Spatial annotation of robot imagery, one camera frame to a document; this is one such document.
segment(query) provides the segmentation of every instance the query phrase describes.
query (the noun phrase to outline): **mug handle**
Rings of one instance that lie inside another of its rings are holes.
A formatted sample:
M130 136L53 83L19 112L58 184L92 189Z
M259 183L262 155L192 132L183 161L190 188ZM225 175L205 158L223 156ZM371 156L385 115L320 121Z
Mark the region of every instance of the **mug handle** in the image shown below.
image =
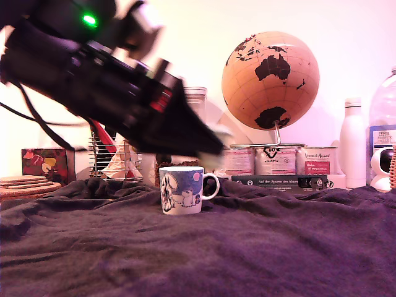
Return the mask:
M215 176L213 173L205 173L205 174L203 175L203 177L202 177L202 180L204 180L205 178L209 178L209 177L213 178L213 179L216 181L216 191L215 191L212 195L210 195L210 196L204 196L204 195L202 195L202 200L209 200L209 199L212 199L213 197L215 197L215 196L217 195L217 193L218 193L219 190L220 190L220 182L218 181L217 176Z

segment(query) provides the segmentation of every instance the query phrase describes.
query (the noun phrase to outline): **bottle cap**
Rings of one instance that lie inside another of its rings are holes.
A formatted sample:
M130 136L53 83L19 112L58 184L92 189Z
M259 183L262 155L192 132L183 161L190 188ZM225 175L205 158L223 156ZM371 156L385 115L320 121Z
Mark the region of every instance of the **bottle cap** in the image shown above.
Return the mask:
M361 107L361 98L347 98L345 99L345 107Z

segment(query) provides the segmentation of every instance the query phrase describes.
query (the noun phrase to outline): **white water bottle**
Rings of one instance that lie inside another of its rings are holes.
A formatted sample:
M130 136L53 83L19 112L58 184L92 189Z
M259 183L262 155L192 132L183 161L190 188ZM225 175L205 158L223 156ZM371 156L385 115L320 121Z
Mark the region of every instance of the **white water bottle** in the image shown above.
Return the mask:
M340 166L347 188L366 185L366 129L361 114L361 99L345 100L345 119L340 134Z

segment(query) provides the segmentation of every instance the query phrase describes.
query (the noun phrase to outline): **floral tissue box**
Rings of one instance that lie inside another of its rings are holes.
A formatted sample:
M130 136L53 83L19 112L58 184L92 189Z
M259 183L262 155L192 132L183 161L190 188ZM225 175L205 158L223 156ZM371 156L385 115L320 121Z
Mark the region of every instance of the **floral tissue box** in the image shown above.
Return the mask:
M22 149L22 174L45 176L65 186L75 181L74 152L64 148Z

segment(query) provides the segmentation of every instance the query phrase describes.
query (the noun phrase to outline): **cork globe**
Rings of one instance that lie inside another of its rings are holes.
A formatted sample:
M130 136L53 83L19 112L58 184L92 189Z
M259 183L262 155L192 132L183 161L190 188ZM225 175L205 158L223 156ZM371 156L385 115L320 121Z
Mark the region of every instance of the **cork globe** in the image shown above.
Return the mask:
M225 103L243 124L272 130L301 118L319 88L319 68L308 46L282 32L264 32L240 43L222 77Z

